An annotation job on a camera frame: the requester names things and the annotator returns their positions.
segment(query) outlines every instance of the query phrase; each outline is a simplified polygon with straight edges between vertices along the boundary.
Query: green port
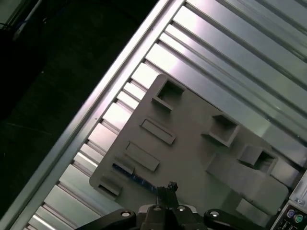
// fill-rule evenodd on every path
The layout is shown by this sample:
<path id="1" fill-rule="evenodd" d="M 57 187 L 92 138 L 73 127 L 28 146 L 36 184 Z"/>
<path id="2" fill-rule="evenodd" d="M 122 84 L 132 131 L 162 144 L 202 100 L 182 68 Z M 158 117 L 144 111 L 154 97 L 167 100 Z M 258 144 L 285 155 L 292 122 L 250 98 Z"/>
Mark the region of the green port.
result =
<path id="1" fill-rule="evenodd" d="M 295 221 L 296 221 L 296 223 L 302 222 L 303 221 L 303 216 L 302 215 L 296 215 Z"/>

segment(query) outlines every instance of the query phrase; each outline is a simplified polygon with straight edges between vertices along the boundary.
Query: metal bolt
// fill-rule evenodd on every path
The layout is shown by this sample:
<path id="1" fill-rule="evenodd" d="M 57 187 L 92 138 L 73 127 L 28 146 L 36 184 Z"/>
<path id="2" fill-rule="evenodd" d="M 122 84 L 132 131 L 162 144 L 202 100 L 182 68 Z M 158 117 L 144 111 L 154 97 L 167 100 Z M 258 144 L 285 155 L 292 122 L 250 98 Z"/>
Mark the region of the metal bolt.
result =
<path id="1" fill-rule="evenodd" d="M 299 205 L 304 205 L 304 204 L 305 204 L 305 200 L 298 199 L 298 200 L 297 200 L 297 203 L 298 203 Z"/>
<path id="2" fill-rule="evenodd" d="M 212 215 L 213 217 L 218 217 L 220 214 L 218 212 L 211 212 L 210 215 Z"/>
<path id="3" fill-rule="evenodd" d="M 162 209 L 159 206 L 154 207 L 154 211 L 161 211 Z"/>
<path id="4" fill-rule="evenodd" d="M 129 212 L 123 212 L 123 213 L 121 214 L 121 216 L 122 216 L 122 217 L 128 217 L 128 216 L 130 216 L 130 213 L 129 213 Z"/>
<path id="5" fill-rule="evenodd" d="M 184 210 L 186 210 L 186 208 L 183 207 L 183 206 L 179 206 L 177 209 L 178 209 L 179 211 L 184 211 Z"/>

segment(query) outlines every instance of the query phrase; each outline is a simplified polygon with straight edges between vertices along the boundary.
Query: blue cable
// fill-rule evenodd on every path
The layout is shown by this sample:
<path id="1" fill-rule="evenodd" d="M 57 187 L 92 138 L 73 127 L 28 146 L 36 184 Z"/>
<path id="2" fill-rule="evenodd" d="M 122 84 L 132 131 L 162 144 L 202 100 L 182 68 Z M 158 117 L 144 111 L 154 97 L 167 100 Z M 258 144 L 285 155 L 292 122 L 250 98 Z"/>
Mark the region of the blue cable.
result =
<path id="1" fill-rule="evenodd" d="M 124 174 L 126 177 L 128 177 L 130 180 L 134 181 L 135 183 L 137 183 L 138 185 L 142 186 L 143 188 L 145 188 L 146 190 L 156 194 L 157 193 L 157 187 L 152 185 L 151 183 L 149 183 L 147 180 L 141 178 L 140 176 L 138 176 L 137 174 L 134 173 L 129 173 L 126 170 L 124 170 L 123 168 L 121 168 L 120 166 L 118 166 L 117 164 L 113 163 L 112 165 L 113 168 L 115 168 L 117 171 L 119 171 L 120 173 Z"/>

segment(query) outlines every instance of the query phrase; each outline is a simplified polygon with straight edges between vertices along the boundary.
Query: square hole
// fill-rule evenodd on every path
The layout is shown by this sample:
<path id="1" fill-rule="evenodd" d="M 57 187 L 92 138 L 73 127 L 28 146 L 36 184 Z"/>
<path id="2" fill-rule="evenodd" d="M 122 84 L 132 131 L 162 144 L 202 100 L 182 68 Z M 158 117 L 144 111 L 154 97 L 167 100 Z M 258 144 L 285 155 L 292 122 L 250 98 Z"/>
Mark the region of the square hole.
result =
<path id="1" fill-rule="evenodd" d="M 184 89 L 182 89 L 180 86 L 171 81 L 167 81 L 158 93 L 158 98 L 166 102 L 171 107 L 175 107 L 176 104 L 179 103 L 183 92 Z"/>
<path id="2" fill-rule="evenodd" d="M 247 164 L 254 165 L 259 158 L 260 154 L 262 153 L 263 148 L 252 146 L 252 145 L 246 145 L 242 151 L 241 156 L 239 157 L 239 160 L 241 162 L 246 162 Z"/>
<path id="3" fill-rule="evenodd" d="M 267 173 L 272 166 L 275 158 L 270 154 L 262 151 L 254 164 L 254 169 Z"/>
<path id="4" fill-rule="evenodd" d="M 210 133 L 217 136 L 222 141 L 228 142 L 234 134 L 238 125 L 223 115 L 213 117 Z"/>

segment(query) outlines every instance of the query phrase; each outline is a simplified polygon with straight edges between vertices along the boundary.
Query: purple port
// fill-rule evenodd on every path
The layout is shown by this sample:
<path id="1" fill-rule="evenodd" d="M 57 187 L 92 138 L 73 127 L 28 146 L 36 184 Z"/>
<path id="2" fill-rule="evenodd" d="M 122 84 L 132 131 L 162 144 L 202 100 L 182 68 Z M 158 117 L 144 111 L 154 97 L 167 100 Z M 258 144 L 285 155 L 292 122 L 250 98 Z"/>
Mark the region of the purple port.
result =
<path id="1" fill-rule="evenodd" d="M 295 211 L 294 211 L 293 209 L 290 209 L 290 210 L 287 212 L 287 217 L 289 217 L 289 218 L 294 217 L 294 215 L 295 215 Z"/>

